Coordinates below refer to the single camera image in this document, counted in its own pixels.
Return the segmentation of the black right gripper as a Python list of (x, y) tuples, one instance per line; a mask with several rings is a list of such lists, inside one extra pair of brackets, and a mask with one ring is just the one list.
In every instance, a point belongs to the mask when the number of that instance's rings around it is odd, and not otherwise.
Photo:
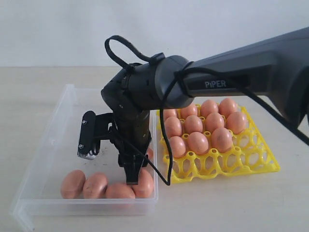
[(150, 111), (141, 111), (138, 114), (113, 112), (113, 117), (122, 140), (118, 165), (125, 168), (126, 183), (137, 185), (140, 169), (148, 165), (144, 156), (152, 140), (149, 131)]

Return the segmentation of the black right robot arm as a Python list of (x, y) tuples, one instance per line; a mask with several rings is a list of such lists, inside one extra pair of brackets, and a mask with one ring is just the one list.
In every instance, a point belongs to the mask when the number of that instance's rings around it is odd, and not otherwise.
[[(111, 49), (117, 41), (141, 63), (127, 63)], [(111, 108), (113, 132), (120, 137), (118, 162), (126, 182), (138, 183), (149, 164), (151, 110), (184, 108), (195, 97), (245, 95), (262, 106), (302, 142), (298, 127), (309, 113), (309, 30), (303, 28), (198, 61), (163, 53), (142, 54), (131, 42), (114, 35), (106, 39), (107, 55), (120, 72), (102, 89)]]

